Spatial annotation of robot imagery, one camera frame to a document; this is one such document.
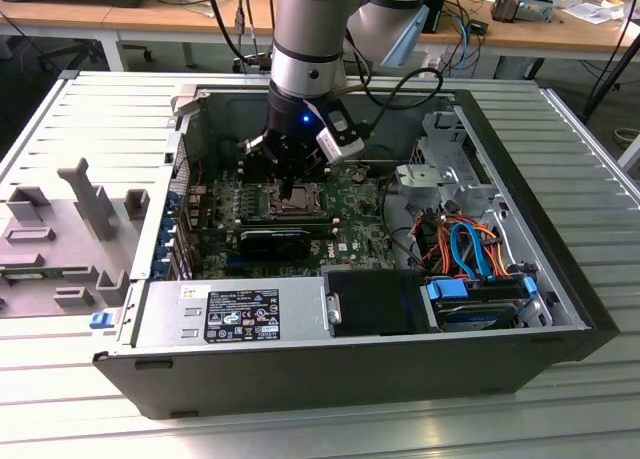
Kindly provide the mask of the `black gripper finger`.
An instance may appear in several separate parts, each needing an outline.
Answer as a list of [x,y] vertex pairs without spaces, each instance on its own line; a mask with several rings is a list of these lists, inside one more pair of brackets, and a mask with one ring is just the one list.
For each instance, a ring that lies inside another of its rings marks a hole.
[[244,178],[248,182],[279,184],[279,198],[290,199],[293,192],[293,161],[287,154],[285,136],[265,131],[241,143]]
[[323,181],[327,158],[315,141],[296,141],[291,158],[291,187],[313,180]]

